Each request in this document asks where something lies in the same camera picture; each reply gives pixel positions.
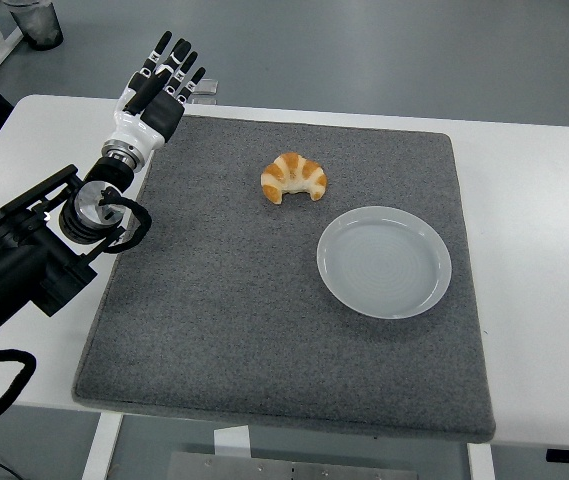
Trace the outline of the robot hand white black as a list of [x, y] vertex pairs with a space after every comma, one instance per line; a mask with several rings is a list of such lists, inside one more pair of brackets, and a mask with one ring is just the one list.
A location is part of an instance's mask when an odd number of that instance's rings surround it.
[[175, 133], [187, 100], [206, 69], [190, 72], [198, 53], [185, 39], [178, 40], [163, 57], [171, 38], [170, 31], [164, 32], [128, 81], [115, 107], [115, 131], [103, 148], [105, 152], [122, 144], [146, 158]]

